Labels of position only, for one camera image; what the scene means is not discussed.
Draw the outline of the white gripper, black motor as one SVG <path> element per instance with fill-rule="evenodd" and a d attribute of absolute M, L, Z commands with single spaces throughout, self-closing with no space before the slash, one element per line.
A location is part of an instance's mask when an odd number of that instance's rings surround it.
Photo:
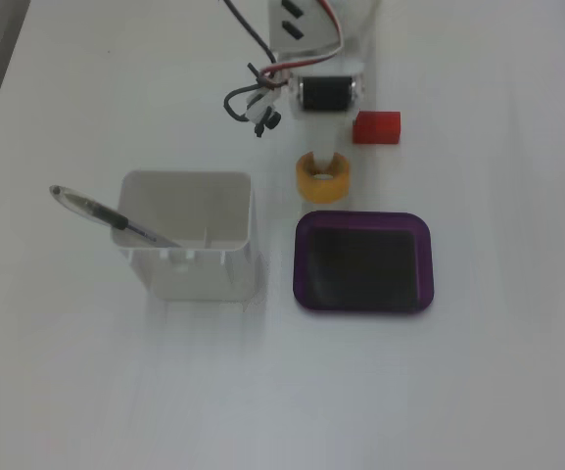
<path fill-rule="evenodd" d="M 363 98 L 363 62 L 323 62 L 292 69 L 290 109 L 300 124 L 317 171 L 332 163 L 340 133 L 340 153 L 352 155 L 354 117 L 343 117 Z"/>

